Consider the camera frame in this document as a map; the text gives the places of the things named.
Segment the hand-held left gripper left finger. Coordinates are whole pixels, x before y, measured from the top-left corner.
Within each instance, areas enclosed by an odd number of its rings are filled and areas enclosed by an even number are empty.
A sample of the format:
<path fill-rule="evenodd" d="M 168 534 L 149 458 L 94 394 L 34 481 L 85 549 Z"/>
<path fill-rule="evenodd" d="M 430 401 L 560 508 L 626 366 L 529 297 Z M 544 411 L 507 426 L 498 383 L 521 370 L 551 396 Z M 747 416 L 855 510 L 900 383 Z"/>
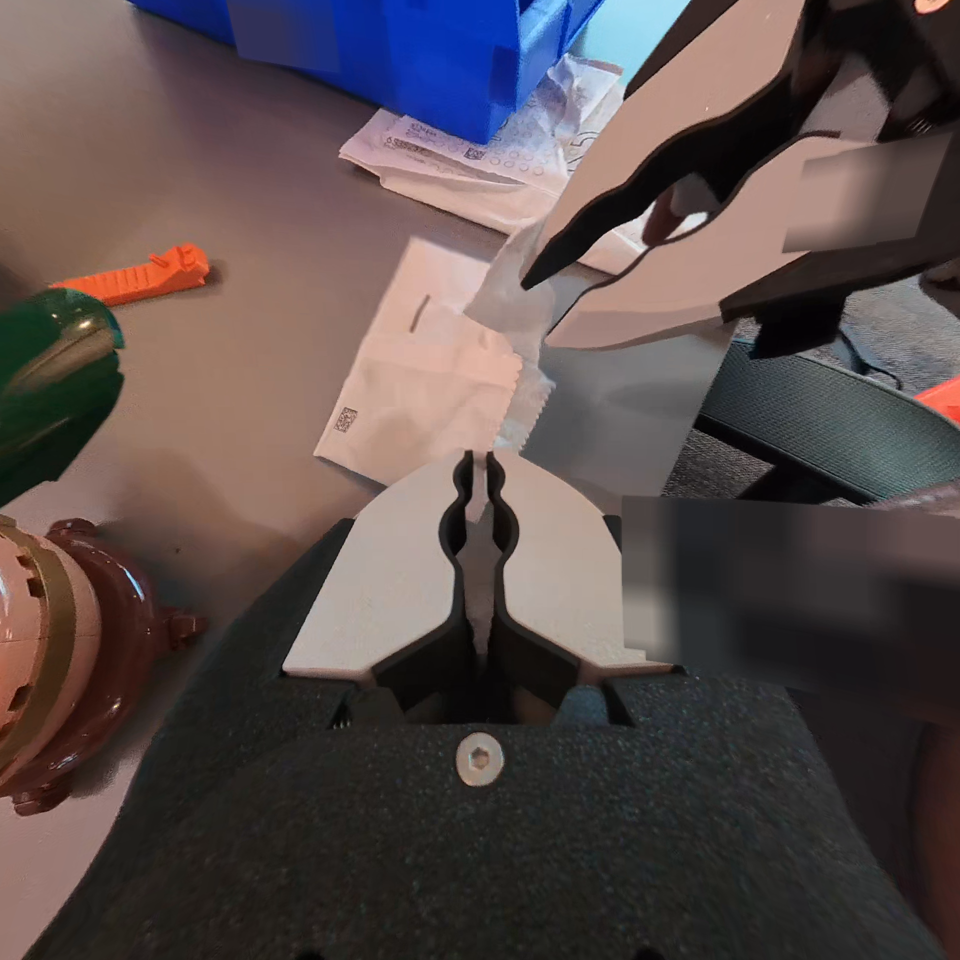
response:
<path fill-rule="evenodd" d="M 290 677 L 442 687 L 474 647 L 457 555 L 474 455 L 453 453 L 387 486 L 355 517 L 282 664 Z"/>

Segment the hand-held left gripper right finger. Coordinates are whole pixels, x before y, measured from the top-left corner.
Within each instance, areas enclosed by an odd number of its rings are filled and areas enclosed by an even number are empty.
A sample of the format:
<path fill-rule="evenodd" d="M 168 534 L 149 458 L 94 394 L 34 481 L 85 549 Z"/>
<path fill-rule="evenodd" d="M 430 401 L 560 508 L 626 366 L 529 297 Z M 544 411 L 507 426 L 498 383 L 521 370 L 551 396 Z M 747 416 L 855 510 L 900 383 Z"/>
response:
<path fill-rule="evenodd" d="M 493 540 L 492 666 L 516 687 L 602 685 L 675 673 L 626 646 L 621 550 L 581 491 L 519 454 L 486 457 Z"/>

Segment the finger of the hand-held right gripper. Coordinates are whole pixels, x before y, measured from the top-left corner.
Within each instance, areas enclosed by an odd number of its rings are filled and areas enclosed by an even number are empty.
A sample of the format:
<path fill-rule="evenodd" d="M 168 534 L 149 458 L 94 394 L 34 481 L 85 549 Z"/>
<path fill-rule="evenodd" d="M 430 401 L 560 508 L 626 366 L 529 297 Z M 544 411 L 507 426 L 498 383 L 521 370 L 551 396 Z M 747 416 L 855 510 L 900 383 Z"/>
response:
<path fill-rule="evenodd" d="M 809 157 L 780 152 L 695 229 L 649 248 L 630 270 L 581 294 L 546 347 L 616 350 L 720 322 L 726 298 L 799 258 L 784 247 Z"/>
<path fill-rule="evenodd" d="M 695 174 L 717 200 L 795 133 L 803 1 L 690 2 L 571 175 L 521 275 L 529 290 Z"/>

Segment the toy brick orchid plant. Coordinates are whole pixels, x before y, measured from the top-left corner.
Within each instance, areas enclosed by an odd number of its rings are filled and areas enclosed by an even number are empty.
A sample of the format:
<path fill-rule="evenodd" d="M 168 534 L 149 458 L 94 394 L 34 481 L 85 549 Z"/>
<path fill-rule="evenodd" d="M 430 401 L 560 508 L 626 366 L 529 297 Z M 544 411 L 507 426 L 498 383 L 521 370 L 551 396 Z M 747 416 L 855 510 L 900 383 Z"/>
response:
<path fill-rule="evenodd" d="M 54 482 L 114 412 L 125 342 L 99 299 L 53 288 L 1 318 L 1 500 Z M 147 575 L 82 518 L 32 534 L 2 515 L 1 797 L 54 810 L 116 735 L 156 660 L 208 622 L 163 606 Z"/>

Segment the grey desk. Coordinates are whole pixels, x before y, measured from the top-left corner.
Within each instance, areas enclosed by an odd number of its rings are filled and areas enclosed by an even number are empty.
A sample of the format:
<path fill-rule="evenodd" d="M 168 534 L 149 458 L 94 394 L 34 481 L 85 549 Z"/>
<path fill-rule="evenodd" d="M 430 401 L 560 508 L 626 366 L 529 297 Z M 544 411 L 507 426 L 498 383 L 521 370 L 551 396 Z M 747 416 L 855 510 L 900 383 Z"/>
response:
<path fill-rule="evenodd" d="M 116 410 L 7 510 L 40 533 L 101 523 L 209 631 L 156 666 L 78 796 L 25 818 L 2 799 L 2 958 L 81 882 L 224 632 L 292 614 L 323 535 L 373 494 L 311 452 L 410 237 L 484 259 L 500 244 L 338 158 L 373 111 L 125 2 L 2 2 L 3 294 L 184 241 L 215 266 L 205 290 L 119 311 Z"/>

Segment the crumpled clear plastic bag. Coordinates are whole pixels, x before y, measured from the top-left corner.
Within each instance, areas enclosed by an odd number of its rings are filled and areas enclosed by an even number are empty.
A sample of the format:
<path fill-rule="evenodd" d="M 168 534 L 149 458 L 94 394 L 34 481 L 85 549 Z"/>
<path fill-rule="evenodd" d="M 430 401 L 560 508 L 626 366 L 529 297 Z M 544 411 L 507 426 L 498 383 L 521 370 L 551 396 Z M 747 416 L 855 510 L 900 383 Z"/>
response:
<path fill-rule="evenodd" d="M 618 108 L 622 80 L 615 63 L 565 54 L 512 117 L 517 143 L 562 156 L 572 171 Z"/>

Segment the flat white paper bag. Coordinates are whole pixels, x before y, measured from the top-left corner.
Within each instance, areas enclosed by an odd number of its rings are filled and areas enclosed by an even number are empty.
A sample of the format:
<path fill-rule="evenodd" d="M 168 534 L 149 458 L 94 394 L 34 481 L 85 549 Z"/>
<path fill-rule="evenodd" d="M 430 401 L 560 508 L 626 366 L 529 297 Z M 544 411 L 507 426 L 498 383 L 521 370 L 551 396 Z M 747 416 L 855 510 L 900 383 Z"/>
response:
<path fill-rule="evenodd" d="M 423 238 L 406 246 L 314 456 L 382 486 L 494 447 L 523 362 L 466 307 L 489 265 Z"/>

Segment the blue plastic bin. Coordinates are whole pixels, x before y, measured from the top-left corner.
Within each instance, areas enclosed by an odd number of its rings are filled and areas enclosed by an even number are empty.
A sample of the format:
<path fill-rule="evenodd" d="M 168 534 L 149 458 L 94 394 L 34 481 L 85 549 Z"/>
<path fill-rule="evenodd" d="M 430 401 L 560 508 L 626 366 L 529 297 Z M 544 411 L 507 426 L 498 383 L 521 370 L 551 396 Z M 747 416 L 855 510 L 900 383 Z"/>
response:
<path fill-rule="evenodd" d="M 600 1 L 133 1 L 139 10 L 488 143 Z"/>

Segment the orange red object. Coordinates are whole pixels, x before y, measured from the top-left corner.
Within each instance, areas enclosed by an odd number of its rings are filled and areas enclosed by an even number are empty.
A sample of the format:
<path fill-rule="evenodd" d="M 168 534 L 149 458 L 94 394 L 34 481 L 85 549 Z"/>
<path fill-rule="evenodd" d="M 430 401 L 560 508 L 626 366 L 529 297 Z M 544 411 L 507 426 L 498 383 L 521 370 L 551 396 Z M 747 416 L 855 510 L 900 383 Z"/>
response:
<path fill-rule="evenodd" d="M 960 421 L 960 377 L 956 376 L 943 383 L 916 394 L 915 400 L 938 412 L 959 425 Z"/>

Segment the orange brick separator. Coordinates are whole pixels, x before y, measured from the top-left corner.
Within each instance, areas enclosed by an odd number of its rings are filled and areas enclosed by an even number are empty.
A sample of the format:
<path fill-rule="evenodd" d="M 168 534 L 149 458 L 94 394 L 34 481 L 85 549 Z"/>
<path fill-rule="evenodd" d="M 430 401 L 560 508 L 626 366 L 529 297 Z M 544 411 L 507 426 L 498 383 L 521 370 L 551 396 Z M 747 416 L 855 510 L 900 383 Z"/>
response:
<path fill-rule="evenodd" d="M 119 270 L 69 278 L 50 284 L 51 290 L 75 291 L 107 307 L 126 306 L 207 284 L 210 261 L 198 246 L 172 246 L 147 262 Z"/>

